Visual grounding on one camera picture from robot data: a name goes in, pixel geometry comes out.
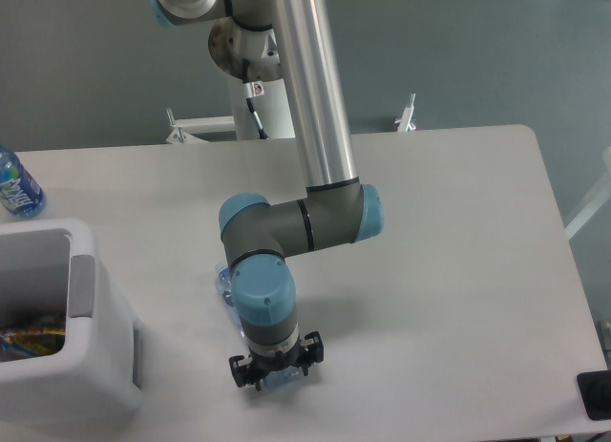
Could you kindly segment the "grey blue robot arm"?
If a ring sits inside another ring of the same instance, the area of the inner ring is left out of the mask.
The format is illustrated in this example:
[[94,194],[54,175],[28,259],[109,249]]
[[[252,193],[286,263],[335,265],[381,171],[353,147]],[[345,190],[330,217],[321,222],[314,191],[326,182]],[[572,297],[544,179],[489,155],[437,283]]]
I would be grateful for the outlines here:
[[324,358],[318,332],[301,335],[296,288],[286,259],[377,236],[384,209],[356,173],[325,0],[149,0],[170,27],[226,19],[275,35],[280,77],[305,174],[306,195],[276,205],[259,194],[228,199],[219,213],[232,302],[249,353],[229,360],[237,386],[273,372],[308,371]]

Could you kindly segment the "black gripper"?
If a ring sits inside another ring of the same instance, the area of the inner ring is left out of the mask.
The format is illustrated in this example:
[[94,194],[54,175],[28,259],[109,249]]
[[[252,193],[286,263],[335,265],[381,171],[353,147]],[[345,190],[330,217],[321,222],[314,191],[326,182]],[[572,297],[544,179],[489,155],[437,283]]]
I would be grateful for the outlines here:
[[309,375],[309,369],[322,363],[325,357],[325,347],[319,331],[312,331],[298,339],[291,348],[278,345],[261,345],[248,342],[249,356],[231,356],[228,359],[232,377],[238,388],[254,386],[256,391],[262,390],[263,379],[274,371],[289,367],[299,368],[303,376]]

